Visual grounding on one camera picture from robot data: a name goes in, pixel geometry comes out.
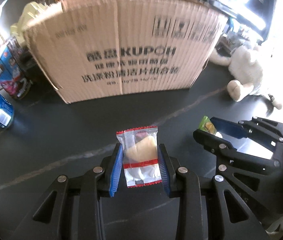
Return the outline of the clear red-trimmed snack packet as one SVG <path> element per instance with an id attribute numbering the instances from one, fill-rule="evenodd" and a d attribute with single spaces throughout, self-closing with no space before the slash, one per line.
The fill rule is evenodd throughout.
<path id="1" fill-rule="evenodd" d="M 123 169 L 128 188 L 161 183 L 157 133 L 157 126 L 131 128 L 116 133 L 123 146 Z"/>

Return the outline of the large cardboard box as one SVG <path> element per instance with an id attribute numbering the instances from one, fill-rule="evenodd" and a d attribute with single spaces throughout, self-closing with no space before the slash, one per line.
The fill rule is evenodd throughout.
<path id="1" fill-rule="evenodd" d="M 74 103 L 190 88 L 227 20 L 200 0 L 63 0 L 23 36 L 62 100 Z"/>

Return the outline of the white plush toy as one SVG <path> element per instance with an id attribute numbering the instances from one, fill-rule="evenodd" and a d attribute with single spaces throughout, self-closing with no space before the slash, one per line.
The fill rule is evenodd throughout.
<path id="1" fill-rule="evenodd" d="M 209 61 L 227 67 L 233 80 L 227 84 L 227 92 L 235 102 L 246 96 L 264 96 L 276 109 L 282 109 L 275 88 L 276 75 L 271 56 L 261 46 L 242 44 L 230 56 L 222 56 L 214 49 Z"/>

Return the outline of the green snack packet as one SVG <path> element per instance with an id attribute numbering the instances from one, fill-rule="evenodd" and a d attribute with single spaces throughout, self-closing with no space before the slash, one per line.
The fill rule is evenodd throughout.
<path id="1" fill-rule="evenodd" d="M 215 128 L 214 124 L 207 116 L 203 116 L 201 122 L 199 123 L 198 127 L 201 131 L 205 131 L 207 133 L 215 135 L 217 133 L 217 129 Z"/>

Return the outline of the blue and red snack box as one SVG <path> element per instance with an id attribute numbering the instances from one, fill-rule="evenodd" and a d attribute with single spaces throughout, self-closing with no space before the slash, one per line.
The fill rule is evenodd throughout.
<path id="1" fill-rule="evenodd" d="M 0 45 L 0 85 L 15 100 L 22 99 L 31 86 L 31 82 L 20 67 L 22 52 L 14 36 Z"/>

